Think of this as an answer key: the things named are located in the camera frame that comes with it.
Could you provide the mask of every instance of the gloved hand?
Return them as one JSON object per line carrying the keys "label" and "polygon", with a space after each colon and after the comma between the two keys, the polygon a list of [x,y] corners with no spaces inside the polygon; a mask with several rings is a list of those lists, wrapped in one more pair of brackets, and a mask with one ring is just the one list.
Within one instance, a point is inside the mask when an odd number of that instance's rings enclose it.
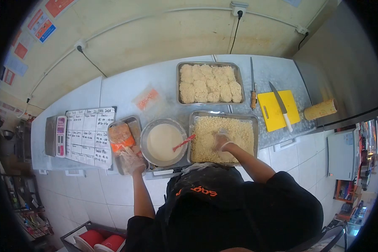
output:
{"label": "gloved hand", "polygon": [[229,143],[233,143],[233,141],[231,141],[225,129],[220,129],[219,132],[213,132],[213,136],[214,136],[214,144],[212,148],[213,151],[225,151],[224,147]]}
{"label": "gloved hand", "polygon": [[144,163],[143,155],[136,154],[130,147],[125,147],[125,151],[121,152],[125,165],[128,167],[130,175],[134,173],[142,174],[146,170],[146,163]]}

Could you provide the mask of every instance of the yellow cutting board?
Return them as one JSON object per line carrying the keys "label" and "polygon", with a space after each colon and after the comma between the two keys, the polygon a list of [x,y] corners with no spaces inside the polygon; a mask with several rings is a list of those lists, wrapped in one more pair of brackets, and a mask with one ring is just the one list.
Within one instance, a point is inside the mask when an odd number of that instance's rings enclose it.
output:
{"label": "yellow cutting board", "polygon": [[[287,115],[290,119],[290,123],[298,123],[300,121],[300,118],[291,90],[279,91],[278,94],[280,95],[281,99],[283,100],[284,106],[287,109]],[[273,92],[257,94],[257,102],[259,103],[260,109],[262,110],[266,129],[268,132],[286,127],[283,113]]]}

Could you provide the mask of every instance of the red container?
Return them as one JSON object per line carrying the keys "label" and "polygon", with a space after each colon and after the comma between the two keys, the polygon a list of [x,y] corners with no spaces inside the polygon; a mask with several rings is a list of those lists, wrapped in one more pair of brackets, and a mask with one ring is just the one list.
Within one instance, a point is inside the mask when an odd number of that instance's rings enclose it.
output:
{"label": "red container", "polygon": [[74,240],[76,241],[77,244],[84,245],[84,248],[91,251],[91,249],[89,249],[87,245],[89,245],[91,248],[94,248],[95,244],[101,243],[105,239],[100,233],[91,229],[83,234],[80,234],[79,236],[75,236]]}
{"label": "red container", "polygon": [[121,250],[122,244],[125,239],[119,235],[111,235],[105,241],[101,242],[101,244],[97,244],[94,246],[95,251],[113,251],[119,252]]}

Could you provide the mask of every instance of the plastic wrap roll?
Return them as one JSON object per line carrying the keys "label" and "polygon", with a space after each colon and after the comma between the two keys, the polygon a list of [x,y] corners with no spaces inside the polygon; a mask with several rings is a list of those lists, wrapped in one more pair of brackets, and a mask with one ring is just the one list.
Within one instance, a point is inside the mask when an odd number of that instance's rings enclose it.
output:
{"label": "plastic wrap roll", "polygon": [[313,120],[319,117],[327,116],[337,112],[337,102],[335,99],[330,99],[304,110],[304,115],[307,120]]}

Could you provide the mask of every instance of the red spatula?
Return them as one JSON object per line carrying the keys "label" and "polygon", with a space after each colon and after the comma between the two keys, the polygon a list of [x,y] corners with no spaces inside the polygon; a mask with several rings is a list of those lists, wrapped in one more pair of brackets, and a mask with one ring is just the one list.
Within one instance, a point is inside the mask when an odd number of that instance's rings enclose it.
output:
{"label": "red spatula", "polygon": [[190,137],[188,137],[187,139],[185,139],[185,141],[183,141],[181,144],[179,144],[178,146],[172,148],[172,150],[175,152],[176,149],[178,149],[179,147],[181,147],[182,145],[186,144],[187,142],[190,142],[193,140],[193,138],[195,138],[196,134],[193,134],[191,135]]}

